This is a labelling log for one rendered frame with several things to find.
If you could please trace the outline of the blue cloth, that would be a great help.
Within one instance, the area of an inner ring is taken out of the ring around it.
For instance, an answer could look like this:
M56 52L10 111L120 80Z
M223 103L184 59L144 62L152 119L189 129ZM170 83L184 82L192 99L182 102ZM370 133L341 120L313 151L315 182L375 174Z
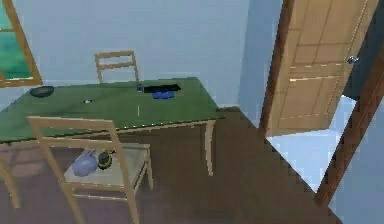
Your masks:
M174 91L154 92L152 97L153 99L170 99L174 97Z

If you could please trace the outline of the black flat laptop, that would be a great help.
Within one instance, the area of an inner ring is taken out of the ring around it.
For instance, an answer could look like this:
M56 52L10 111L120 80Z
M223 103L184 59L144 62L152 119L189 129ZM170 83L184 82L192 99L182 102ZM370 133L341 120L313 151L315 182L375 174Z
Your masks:
M143 87L144 93L179 91L181 87L178 84L152 85Z

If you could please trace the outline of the green top wooden table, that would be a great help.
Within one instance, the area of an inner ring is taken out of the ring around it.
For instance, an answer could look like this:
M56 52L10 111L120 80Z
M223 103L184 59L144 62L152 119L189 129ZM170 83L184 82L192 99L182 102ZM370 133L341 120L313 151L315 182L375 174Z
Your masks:
M153 99L152 93L137 92L138 84L143 87L178 84L181 90L174 91L174 97L170 99ZM83 103L86 99L92 102ZM196 77L57 86L54 93L45 98L26 93L0 112L0 144L37 142L28 121L30 116L111 120L118 137L134 131L204 124L207 171L209 175L213 174L211 142L220 115L215 102ZM41 132L59 138L110 138L106 132L86 129L43 128Z

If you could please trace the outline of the light wooden chair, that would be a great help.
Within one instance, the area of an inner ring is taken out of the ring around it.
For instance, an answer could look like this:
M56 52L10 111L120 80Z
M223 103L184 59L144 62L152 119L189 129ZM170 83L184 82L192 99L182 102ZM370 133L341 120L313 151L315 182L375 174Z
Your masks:
M130 57L129 61L117 62L117 63L101 63L102 59L111 59L111 58L121 58L121 57ZM103 82L102 72L105 70L113 70L120 68L133 68L135 81L139 81L139 72L137 67L137 61L135 52L133 50L123 50L123 51L114 51L114 52L99 52L94 54L96 72L98 82Z
M135 193L143 178L153 182L151 149L148 144L122 143L111 120L70 119L60 117L28 118L37 142L55 173L78 224L86 224L77 200L80 189L115 191L124 194L133 224L139 224ZM43 135L43 128L86 129L106 132L108 140L59 138ZM82 149L82 154L63 171L52 154L59 148Z

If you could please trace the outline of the black and yellow object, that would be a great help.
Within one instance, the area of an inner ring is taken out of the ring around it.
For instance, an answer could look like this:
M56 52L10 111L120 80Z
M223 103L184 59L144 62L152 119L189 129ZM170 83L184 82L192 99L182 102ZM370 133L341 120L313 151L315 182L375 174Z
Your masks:
M98 168L101 170L108 169L112 165L112 155L114 151L104 151L98 155Z

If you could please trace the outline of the pale blue round object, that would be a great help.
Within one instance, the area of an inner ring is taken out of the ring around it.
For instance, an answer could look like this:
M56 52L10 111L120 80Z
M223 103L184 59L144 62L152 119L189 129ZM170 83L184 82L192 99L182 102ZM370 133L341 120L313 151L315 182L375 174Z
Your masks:
M84 177L96 171L98 162L94 153L94 150L88 151L75 160L72 164L72 170L76 176Z

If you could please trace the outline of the light wooden room door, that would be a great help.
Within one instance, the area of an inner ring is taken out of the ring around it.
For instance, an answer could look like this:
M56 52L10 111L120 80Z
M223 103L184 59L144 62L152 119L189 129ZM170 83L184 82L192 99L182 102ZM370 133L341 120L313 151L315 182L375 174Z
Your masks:
M293 0L266 135L327 129L379 0Z

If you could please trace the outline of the dark round bowl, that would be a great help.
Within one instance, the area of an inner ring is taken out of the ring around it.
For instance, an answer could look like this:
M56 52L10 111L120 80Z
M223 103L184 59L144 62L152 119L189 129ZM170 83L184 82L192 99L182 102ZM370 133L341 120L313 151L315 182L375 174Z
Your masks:
M40 86L32 88L29 93L36 98L45 98L54 93L55 88L53 86Z

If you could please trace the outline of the wood framed window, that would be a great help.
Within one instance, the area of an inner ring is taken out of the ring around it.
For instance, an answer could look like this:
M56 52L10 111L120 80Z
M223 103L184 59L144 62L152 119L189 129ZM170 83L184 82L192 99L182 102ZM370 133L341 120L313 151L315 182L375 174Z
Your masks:
M0 0L0 88L41 84L12 0Z

